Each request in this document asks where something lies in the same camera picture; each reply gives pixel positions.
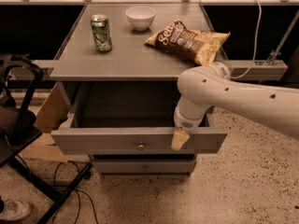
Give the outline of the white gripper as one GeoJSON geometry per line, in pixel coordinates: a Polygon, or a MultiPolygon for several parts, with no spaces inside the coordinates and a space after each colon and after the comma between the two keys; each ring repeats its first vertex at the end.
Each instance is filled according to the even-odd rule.
{"type": "Polygon", "coordinates": [[[180,97],[174,112],[176,128],[171,142],[172,149],[181,150],[190,138],[188,133],[193,133],[199,127],[210,107],[211,105],[195,105],[184,96],[180,97]]]}

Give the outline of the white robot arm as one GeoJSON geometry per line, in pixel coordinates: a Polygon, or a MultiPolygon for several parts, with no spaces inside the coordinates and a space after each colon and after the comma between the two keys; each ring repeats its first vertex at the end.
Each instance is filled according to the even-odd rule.
{"type": "Polygon", "coordinates": [[[214,62],[181,73],[178,91],[171,144],[174,150],[183,147],[212,106],[299,140],[298,89],[235,82],[225,64],[214,62]]]}

